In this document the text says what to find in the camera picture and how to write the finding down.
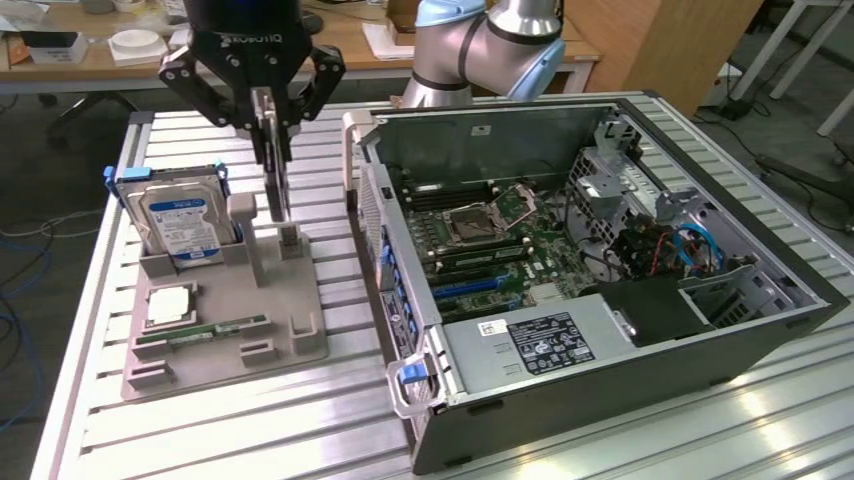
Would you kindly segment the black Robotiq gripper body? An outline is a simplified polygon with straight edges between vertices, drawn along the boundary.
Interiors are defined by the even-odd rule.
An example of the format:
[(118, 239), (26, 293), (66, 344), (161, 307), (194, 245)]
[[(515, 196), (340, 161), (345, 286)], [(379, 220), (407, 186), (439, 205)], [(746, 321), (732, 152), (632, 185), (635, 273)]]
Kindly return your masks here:
[(284, 88), (308, 59), (312, 41), (297, 1), (186, 1), (192, 58), (233, 93)]

